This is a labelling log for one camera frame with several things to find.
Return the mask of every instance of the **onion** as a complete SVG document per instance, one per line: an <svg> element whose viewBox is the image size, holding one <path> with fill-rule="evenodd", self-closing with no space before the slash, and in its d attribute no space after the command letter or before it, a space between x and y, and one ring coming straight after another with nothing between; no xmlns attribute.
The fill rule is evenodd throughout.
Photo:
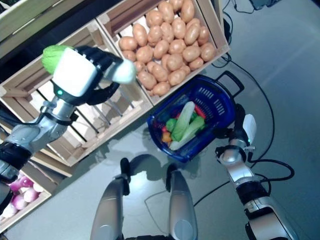
<svg viewBox="0 0 320 240"><path fill-rule="evenodd" d="M21 186L25 187L25 188L29 188L29 187L32 187L34 185L34 182L31 181L26 176L21 177L19 181L20 181Z"/></svg>
<svg viewBox="0 0 320 240"><path fill-rule="evenodd" d="M30 187L21 187L19 192L24 194Z"/></svg>
<svg viewBox="0 0 320 240"><path fill-rule="evenodd" d="M17 195L12 199L12 205L18 209L18 210L22 210L24 209L28 203L24 200L24 196L22 195Z"/></svg>
<svg viewBox="0 0 320 240"><path fill-rule="evenodd" d="M38 193L42 193L44 191L44 188L37 183L33 184L33 189Z"/></svg>
<svg viewBox="0 0 320 240"><path fill-rule="evenodd" d="M36 192L33 188L29 188L23 195L23 199L27 202L27 203L31 203L34 200L36 200L39 196L39 193Z"/></svg>
<svg viewBox="0 0 320 240"><path fill-rule="evenodd" d="M19 191L21 188L21 184L19 180L15 180L13 183L10 184L10 188L13 192Z"/></svg>
<svg viewBox="0 0 320 240"><path fill-rule="evenodd" d="M3 210L2 217L11 218L17 212L18 210L15 208L15 206L13 206L12 203L9 203L9 205Z"/></svg>

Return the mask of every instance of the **blue plastic shopping basket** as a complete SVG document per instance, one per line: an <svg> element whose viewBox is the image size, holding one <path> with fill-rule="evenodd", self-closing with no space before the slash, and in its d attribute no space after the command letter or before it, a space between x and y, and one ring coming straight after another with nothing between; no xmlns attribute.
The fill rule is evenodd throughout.
<svg viewBox="0 0 320 240"><path fill-rule="evenodd" d="M219 80L228 76L239 90L231 94ZM196 75L176 93L166 99L148 120L152 140L159 149L180 162L187 162L215 139L214 128L226 128L235 120L234 98L245 89L240 80L225 71L218 79ZM205 114L205 128L179 150L172 151L161 141L162 128L167 120L175 118L189 101L193 101Z"/></svg>

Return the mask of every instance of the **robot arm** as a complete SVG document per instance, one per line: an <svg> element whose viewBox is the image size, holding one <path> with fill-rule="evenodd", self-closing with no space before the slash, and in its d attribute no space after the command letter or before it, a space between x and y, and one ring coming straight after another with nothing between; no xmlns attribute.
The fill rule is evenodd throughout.
<svg viewBox="0 0 320 240"><path fill-rule="evenodd" d="M256 129L254 117L246 115L243 107L237 104L229 145L216 149L218 161L225 166L229 180L244 206L249 219L245 230L250 240L298 240L282 208L268 196L255 174L245 164L245 151L254 150L251 144Z"/></svg>
<svg viewBox="0 0 320 240"><path fill-rule="evenodd" d="M112 84L96 89L103 76ZM13 195L6 184L17 179L33 154L64 134L78 117L76 106L105 102L119 84L135 79L135 66L126 59L88 46L67 48L53 74L52 101L45 101L35 121L17 125L0 145L0 214Z"/></svg>

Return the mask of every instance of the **gray floor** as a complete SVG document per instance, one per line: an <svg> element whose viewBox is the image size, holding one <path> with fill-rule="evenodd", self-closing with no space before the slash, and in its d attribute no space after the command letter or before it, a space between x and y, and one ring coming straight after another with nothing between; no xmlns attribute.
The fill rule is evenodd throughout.
<svg viewBox="0 0 320 240"><path fill-rule="evenodd" d="M247 1L238 1L238 8L251 9ZM300 239L318 240L320 8L311 0L283 0L251 15L237 13L231 5L226 11L234 21L232 59L258 79L274 109L275 138L266 157L286 161L296 170L293 179L272 184L272 195L286 210ZM271 136L268 106L243 72L232 64L225 69L245 84L245 92L236 100L255 116L258 156ZM222 71L208 67L204 74L216 78ZM163 192L146 201L160 229L144 200L165 190L169 160L153 144L144 121L141 119L86 158L54 197L9 229L9 240L88 240L100 197L120 172L122 157L136 163L131 194L124 198L124 235L166 233L169 194ZM225 170L214 158L214 149L220 144L223 143L215 140L183 166L194 201L227 180ZM267 163L257 165L255 172L269 177L287 174L280 166ZM247 219L230 185L207 197L195 210L199 239L247 239Z"/></svg>

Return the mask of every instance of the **orange vegetable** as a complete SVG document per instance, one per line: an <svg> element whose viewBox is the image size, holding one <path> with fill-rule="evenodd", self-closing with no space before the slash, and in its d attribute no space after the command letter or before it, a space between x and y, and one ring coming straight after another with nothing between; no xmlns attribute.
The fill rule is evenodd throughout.
<svg viewBox="0 0 320 240"><path fill-rule="evenodd" d="M170 132L166 131L162 134L162 139L161 139L162 142L164 143L171 143L172 142L172 139L171 139L171 134Z"/></svg>

